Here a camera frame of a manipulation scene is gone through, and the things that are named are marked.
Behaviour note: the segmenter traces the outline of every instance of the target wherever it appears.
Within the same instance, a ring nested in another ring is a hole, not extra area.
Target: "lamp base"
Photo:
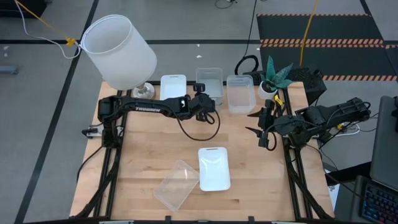
[[[144,83],[132,90],[133,97],[142,99],[153,99],[155,97],[155,88],[150,83]]]

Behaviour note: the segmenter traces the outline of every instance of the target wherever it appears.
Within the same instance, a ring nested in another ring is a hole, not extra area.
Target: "gray floor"
[[[80,38],[93,0],[53,0],[42,18]],[[247,39],[254,1],[239,0],[229,9],[216,9],[214,0],[100,0],[95,19],[108,14],[128,16],[147,40],[167,39]],[[310,13],[315,0],[258,1],[261,13]],[[367,0],[386,40],[398,40],[394,0]],[[318,13],[364,13],[359,0],[321,0]],[[27,21],[31,34],[62,39],[36,20]],[[0,39],[30,39],[22,31],[20,19],[0,18]],[[258,39],[257,24],[252,39]],[[0,45],[0,65],[18,65],[20,74],[0,76],[0,223],[12,223],[43,144],[55,105],[68,73],[70,60],[54,45]],[[161,75],[182,73],[195,79],[198,67],[220,67],[224,77],[233,74],[245,45],[174,44],[151,45],[158,66],[151,80]],[[64,47],[68,55],[74,49]],[[259,55],[257,45],[248,54]],[[252,68],[245,63],[241,71]],[[86,139],[80,131],[91,123],[101,77],[93,63],[82,54],[43,171],[32,197],[25,222],[67,218],[75,191],[75,178],[82,162]],[[326,82],[328,91],[319,104],[333,105],[352,97],[372,103],[378,110],[382,95],[398,95],[396,82]],[[372,129],[376,120],[361,124]],[[325,146],[339,169],[370,160],[374,133],[340,137]]]

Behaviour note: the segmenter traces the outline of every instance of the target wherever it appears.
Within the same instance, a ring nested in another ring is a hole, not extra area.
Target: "wooden table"
[[[159,97],[159,86],[155,87]],[[191,96],[192,87],[188,87]],[[115,95],[116,90],[102,84],[99,99]],[[289,87],[293,111],[307,107],[302,83]],[[277,137],[275,151],[257,146],[258,138],[245,126],[257,127],[257,119],[245,115],[231,115],[225,107],[218,110],[221,127],[218,135],[207,142],[196,142],[181,132],[177,121],[161,114],[132,112],[128,114],[118,181],[113,205],[113,220],[294,220],[288,175],[281,138]],[[253,111],[264,100],[257,98]],[[96,111],[93,123],[97,124]],[[201,123],[194,118],[182,122],[185,130],[196,138],[211,136],[216,124]],[[101,139],[88,140],[85,158],[101,144]],[[193,189],[177,212],[171,212],[154,197],[153,191],[167,176],[176,160],[183,160],[198,171],[198,150],[202,147],[225,147],[228,150],[231,188],[222,192],[203,192],[199,184]],[[70,214],[77,214],[90,200],[100,179],[105,150],[92,158],[80,174]],[[319,153],[311,148],[302,150],[302,160],[309,191],[325,211],[333,216],[333,209],[323,173]],[[305,216],[301,194],[302,217]],[[101,214],[104,214],[108,193],[104,194]]]

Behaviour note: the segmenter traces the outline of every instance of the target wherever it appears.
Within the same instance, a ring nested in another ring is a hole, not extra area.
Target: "yellow string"
[[[18,0],[15,0],[15,2],[20,5],[21,7],[23,7],[27,12],[29,12],[32,16],[34,16],[36,19],[38,19],[40,22],[42,22],[44,25],[46,25],[48,28],[54,30],[55,32],[58,32],[60,35],[64,36],[65,39],[68,41],[67,45],[71,46],[75,43],[75,39],[71,39],[69,38],[64,32],[62,32],[61,30],[57,30],[56,28],[54,28],[53,26],[51,26],[50,24],[46,23],[43,19],[41,19],[39,16],[36,16],[36,14],[34,14],[34,12],[30,11],[28,8],[26,8],[22,3],[20,3]]]
[[[313,15],[315,14],[315,11],[317,10],[318,1],[319,1],[319,0],[316,0],[316,1],[315,1],[315,5],[313,6],[313,9],[312,9],[312,12],[311,12],[310,20],[308,20],[307,28],[305,29],[305,33],[304,33],[304,37],[303,37],[303,44],[301,45],[300,66],[303,65],[303,54],[304,54],[305,41],[306,41],[306,39],[307,39],[308,30],[310,29],[312,17],[313,17]]]

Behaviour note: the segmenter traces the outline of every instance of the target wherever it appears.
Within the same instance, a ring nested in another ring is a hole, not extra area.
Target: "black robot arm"
[[[119,142],[116,121],[130,111],[161,113],[168,118],[181,121],[193,116],[215,110],[215,102],[204,91],[204,84],[195,84],[197,91],[194,98],[189,95],[168,98],[166,100],[147,100],[131,96],[109,96],[98,102],[98,120],[102,122],[104,130],[102,140],[104,147],[117,147]]]
[[[296,111],[295,116],[283,115],[278,118],[271,114],[274,109],[273,102],[267,100],[267,105],[271,109],[262,109],[263,113],[259,116],[258,126],[262,131],[248,128],[260,138],[259,146],[267,149],[268,133],[288,135],[292,146],[303,147],[314,135],[318,134],[320,140],[327,141],[330,137],[329,129],[344,122],[366,121],[371,114],[370,104],[359,98],[353,98],[346,103],[330,107],[310,106]]]

